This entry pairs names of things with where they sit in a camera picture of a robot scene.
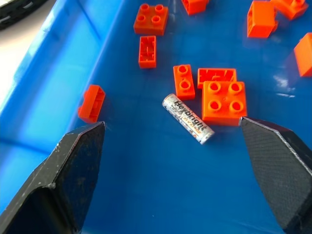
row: toy brick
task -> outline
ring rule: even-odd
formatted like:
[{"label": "toy brick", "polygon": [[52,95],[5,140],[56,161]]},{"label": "toy brick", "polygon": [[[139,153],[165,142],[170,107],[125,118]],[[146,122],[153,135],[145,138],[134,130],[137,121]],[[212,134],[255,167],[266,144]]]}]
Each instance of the toy brick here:
[{"label": "toy brick", "polygon": [[269,1],[253,1],[247,14],[247,37],[268,38],[277,29],[276,10]]},{"label": "toy brick", "polygon": [[163,36],[167,25],[169,9],[161,4],[142,4],[133,25],[135,33]]},{"label": "toy brick", "polygon": [[78,108],[78,116],[86,123],[95,123],[105,99],[105,92],[100,86],[91,84],[83,97],[83,104]]},{"label": "toy brick", "polygon": [[205,81],[202,94],[202,119],[208,125],[238,126],[247,116],[244,82]]},{"label": "toy brick", "polygon": [[271,2],[289,20],[303,15],[309,6],[305,0],[271,0]]},{"label": "toy brick", "polygon": [[190,65],[174,66],[175,92],[181,100],[195,98],[195,88]]},{"label": "toy brick", "polygon": [[189,16],[206,11],[208,2],[209,0],[182,0],[183,6]]},{"label": "toy brick", "polygon": [[197,88],[202,89],[205,81],[237,81],[236,69],[231,68],[199,68]]},{"label": "toy brick", "polygon": [[141,69],[156,67],[156,36],[140,37],[138,63]]},{"label": "toy brick", "polygon": [[312,33],[307,33],[294,48],[301,77],[312,77]]}]

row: black rubber edge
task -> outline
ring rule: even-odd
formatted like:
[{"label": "black rubber edge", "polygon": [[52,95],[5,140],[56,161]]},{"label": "black rubber edge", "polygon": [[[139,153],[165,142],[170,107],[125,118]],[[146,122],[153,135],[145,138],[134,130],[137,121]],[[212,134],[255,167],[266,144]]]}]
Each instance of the black rubber edge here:
[{"label": "black rubber edge", "polygon": [[15,0],[0,8],[0,30],[25,18],[41,7],[47,0]]}]

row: white surface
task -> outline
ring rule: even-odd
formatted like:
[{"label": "white surface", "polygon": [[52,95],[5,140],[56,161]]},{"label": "white surface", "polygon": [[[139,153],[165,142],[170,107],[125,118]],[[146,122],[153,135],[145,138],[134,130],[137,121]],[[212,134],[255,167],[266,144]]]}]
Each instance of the white surface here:
[{"label": "white surface", "polygon": [[12,0],[0,0],[0,6],[4,6],[8,4],[8,2],[11,2]]},{"label": "white surface", "polygon": [[0,112],[7,94],[15,86],[14,73],[55,1],[48,0],[28,17],[0,31]]}]

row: blue tray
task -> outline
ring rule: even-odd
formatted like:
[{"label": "blue tray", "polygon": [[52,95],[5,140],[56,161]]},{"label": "blue tray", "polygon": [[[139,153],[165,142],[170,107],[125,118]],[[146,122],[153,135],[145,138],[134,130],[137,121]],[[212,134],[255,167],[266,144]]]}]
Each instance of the blue tray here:
[{"label": "blue tray", "polygon": [[[82,94],[98,84],[107,132],[86,232],[282,233],[241,130],[212,126],[216,135],[202,146],[161,102],[175,92],[174,65],[191,64],[194,78],[199,67],[236,68],[249,116],[290,128],[311,147],[312,80],[299,77],[293,54],[312,31],[311,7],[294,21],[278,15],[268,39],[248,39],[251,0],[211,0],[192,17],[180,0],[146,2],[170,10],[153,70],[137,62],[142,0],[57,1],[0,108],[0,212],[61,137],[84,124]],[[201,91],[186,103],[200,115]]]}]

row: battery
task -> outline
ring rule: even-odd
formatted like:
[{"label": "battery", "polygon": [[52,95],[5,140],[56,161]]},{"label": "battery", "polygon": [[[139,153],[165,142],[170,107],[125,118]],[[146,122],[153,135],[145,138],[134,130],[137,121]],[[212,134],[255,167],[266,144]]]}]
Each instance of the battery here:
[{"label": "battery", "polygon": [[176,95],[168,95],[162,102],[162,106],[169,111],[200,144],[204,144],[214,134],[214,131]]}]

